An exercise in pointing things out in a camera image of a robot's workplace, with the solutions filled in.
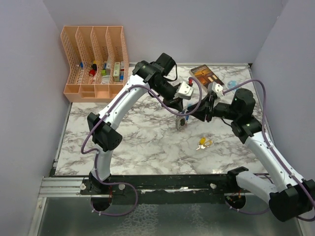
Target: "red object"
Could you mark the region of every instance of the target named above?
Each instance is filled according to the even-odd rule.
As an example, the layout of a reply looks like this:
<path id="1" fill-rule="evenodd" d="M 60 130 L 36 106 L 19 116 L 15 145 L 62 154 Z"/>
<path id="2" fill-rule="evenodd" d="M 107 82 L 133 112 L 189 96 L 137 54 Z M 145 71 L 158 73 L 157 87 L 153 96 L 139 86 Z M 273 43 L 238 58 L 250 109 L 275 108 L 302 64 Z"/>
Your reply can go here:
<path id="1" fill-rule="evenodd" d="M 89 75 L 90 75 L 90 76 L 94 76 L 94 75 L 95 75 L 95 73 L 96 73 L 96 71 L 95 71 L 95 70 L 90 70 L 90 71 L 89 71 Z"/>
<path id="2" fill-rule="evenodd" d="M 192 79 L 188 79 L 188 85 L 191 87 L 192 86 Z"/>

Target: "black cable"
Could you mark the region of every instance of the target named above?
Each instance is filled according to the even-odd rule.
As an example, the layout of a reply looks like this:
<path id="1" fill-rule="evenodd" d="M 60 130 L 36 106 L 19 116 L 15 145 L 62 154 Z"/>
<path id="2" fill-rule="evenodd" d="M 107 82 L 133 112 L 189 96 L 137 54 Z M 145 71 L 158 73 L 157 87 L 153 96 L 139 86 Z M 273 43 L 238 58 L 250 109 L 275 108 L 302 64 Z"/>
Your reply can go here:
<path id="1" fill-rule="evenodd" d="M 230 126 L 232 128 L 232 125 L 226 123 L 225 120 L 223 120 L 223 118 L 221 118 L 221 120 L 223 121 L 224 124 L 226 124 L 226 125 L 228 125 L 228 126 Z"/>
<path id="2" fill-rule="evenodd" d="M 176 64 L 176 63 L 175 63 L 175 73 L 176 73 L 176 78 L 175 78 L 175 80 L 170 80 L 170 79 L 168 79 L 168 78 L 165 78 L 165 80 L 168 81 L 168 82 L 174 82 L 174 81 L 177 80 L 178 76 L 177 76 L 177 64 Z"/>

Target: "bolt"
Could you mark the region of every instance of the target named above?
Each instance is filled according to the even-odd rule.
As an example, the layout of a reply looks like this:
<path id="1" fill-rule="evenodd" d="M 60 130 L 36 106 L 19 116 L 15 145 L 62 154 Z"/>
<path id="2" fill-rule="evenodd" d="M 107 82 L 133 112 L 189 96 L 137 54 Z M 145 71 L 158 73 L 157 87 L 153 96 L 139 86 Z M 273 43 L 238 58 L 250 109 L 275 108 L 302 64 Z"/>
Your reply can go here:
<path id="1" fill-rule="evenodd" d="M 119 184 L 119 185 L 118 185 L 118 188 L 119 188 L 120 190 L 124 190 L 125 187 L 126 187 L 126 186 L 125 186 L 124 184 Z"/>
<path id="2" fill-rule="evenodd" d="M 81 189 L 81 190 L 85 190 L 86 188 L 87 188 L 86 185 L 85 185 L 84 183 L 81 183 L 80 189 Z"/>
<path id="3" fill-rule="evenodd" d="M 215 189 L 215 188 L 217 188 L 217 185 L 214 184 L 214 183 L 210 183 L 210 187 L 211 187 L 212 189 Z"/>

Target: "book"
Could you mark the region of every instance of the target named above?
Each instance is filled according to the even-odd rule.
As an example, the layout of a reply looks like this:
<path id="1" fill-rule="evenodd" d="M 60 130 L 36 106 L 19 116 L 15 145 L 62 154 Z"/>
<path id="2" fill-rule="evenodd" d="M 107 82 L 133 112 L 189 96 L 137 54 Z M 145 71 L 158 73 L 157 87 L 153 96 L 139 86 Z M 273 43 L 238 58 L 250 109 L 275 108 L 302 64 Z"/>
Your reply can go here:
<path id="1" fill-rule="evenodd" d="M 206 91 L 208 90 L 209 84 L 212 82 L 216 82 L 222 86 L 224 85 L 224 83 L 206 65 L 201 65 L 199 67 L 191 69 L 189 73 L 200 81 Z"/>

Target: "table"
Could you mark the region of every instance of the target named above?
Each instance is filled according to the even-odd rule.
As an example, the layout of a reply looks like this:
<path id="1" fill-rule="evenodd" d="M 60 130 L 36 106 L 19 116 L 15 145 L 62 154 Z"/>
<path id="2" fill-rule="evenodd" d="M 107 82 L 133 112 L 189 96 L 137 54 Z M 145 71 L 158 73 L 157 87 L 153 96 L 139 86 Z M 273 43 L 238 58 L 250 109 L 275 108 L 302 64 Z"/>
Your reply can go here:
<path id="1" fill-rule="evenodd" d="M 187 81 L 189 71 L 195 66 L 178 66 L 178 81 Z M 209 66 L 225 83 L 241 83 L 251 79 L 247 65 Z M 175 78 L 173 69 L 169 78 Z M 198 100 L 198 88 L 194 97 Z M 262 111 L 252 83 L 243 88 L 254 93 L 256 106 L 253 115 L 261 121 Z M 228 93 L 223 102 L 230 103 L 233 93 Z M 87 115 L 97 114 L 106 104 L 73 103 L 56 168 L 56 176 L 88 175 L 93 167 L 95 153 L 82 155 L 80 148 L 89 129 Z M 220 174 L 245 166 L 254 173 L 266 172 L 255 155 L 234 136 L 229 126 L 214 118 L 210 123 L 190 117 L 188 125 L 179 131 L 175 127 L 176 116 L 170 114 L 148 94 L 141 97 L 126 114 L 117 131 L 123 141 L 114 150 L 111 174 L 114 175 L 175 175 L 175 174 Z M 214 143 L 203 150 L 196 150 L 202 137 Z M 90 140 L 86 149 L 92 148 Z"/>

